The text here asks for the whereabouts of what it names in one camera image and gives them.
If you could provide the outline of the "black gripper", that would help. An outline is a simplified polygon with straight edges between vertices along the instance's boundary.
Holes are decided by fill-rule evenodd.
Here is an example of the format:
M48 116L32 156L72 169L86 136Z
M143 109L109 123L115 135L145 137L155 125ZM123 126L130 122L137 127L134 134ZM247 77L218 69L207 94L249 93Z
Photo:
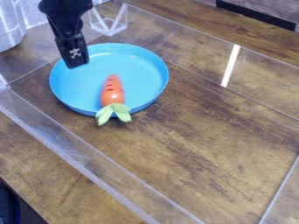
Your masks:
M93 0L42 0L39 2L39 10L48 18L60 56L70 69L90 63L89 47L80 31L82 16L93 7Z

